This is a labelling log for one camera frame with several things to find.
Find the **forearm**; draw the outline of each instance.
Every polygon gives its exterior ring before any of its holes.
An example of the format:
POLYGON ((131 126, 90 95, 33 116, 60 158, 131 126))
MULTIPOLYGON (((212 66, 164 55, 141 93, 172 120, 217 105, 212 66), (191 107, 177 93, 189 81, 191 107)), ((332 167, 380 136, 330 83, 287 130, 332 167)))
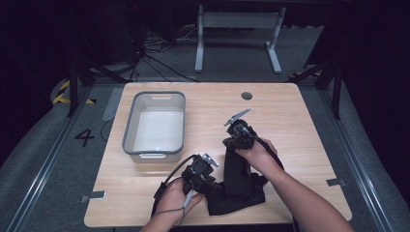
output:
POLYGON ((167 219, 161 219, 161 216, 151 218, 140 232, 167 232, 174 223, 167 219))
POLYGON ((286 172, 270 171, 265 176, 306 231, 353 231, 334 206, 286 172))

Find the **person's left hand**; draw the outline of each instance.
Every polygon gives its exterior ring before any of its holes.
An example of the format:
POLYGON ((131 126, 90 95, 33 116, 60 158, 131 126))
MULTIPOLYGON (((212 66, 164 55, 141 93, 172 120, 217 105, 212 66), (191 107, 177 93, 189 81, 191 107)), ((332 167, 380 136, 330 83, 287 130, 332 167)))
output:
POLYGON ((181 208, 183 207, 187 197, 183 192, 183 186, 184 180, 178 179, 166 188, 153 218, 161 218, 161 223, 169 224, 172 227, 174 224, 181 222, 184 215, 187 215, 190 210, 204 198, 202 194, 196 194, 192 197, 190 203, 184 211, 181 208))

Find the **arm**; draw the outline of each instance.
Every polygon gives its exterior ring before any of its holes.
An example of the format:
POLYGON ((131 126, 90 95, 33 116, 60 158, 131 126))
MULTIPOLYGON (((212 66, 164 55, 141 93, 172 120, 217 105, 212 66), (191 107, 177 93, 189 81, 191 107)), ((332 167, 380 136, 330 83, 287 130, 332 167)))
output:
POLYGON ((172 226, 181 222, 184 216, 197 205, 202 199, 202 194, 195 195, 185 210, 182 206, 186 200, 183 192, 184 180, 179 179, 166 189, 154 216, 148 221, 141 231, 165 232, 169 231, 172 226))
MULTIPOLYGON (((271 141, 264 139, 275 151, 271 141)), ((328 201, 283 171, 265 148, 255 142, 251 150, 236 150, 274 186, 278 196, 306 231, 354 231, 328 201)))

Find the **circular hole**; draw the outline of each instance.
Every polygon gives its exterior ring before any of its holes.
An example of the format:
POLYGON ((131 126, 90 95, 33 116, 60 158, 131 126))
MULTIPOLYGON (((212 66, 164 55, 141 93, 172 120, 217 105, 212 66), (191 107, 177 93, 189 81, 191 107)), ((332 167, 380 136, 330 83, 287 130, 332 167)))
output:
POLYGON ((244 93, 242 93, 242 95, 241 95, 241 97, 244 99, 244 100, 251 100, 252 99, 252 94, 250 93, 250 92, 244 92, 244 93))

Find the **number 4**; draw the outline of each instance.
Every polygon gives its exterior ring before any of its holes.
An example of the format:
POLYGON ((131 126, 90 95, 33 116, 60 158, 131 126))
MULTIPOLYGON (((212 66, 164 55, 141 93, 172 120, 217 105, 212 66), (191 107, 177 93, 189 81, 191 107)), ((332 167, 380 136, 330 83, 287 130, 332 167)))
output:
POLYGON ((80 134, 78 134, 75 137, 75 139, 84 139, 84 143, 82 144, 82 147, 85 147, 85 146, 87 146, 88 139, 93 139, 94 138, 94 136, 90 136, 90 134, 91 134, 91 130, 87 129, 87 130, 81 132, 80 134))

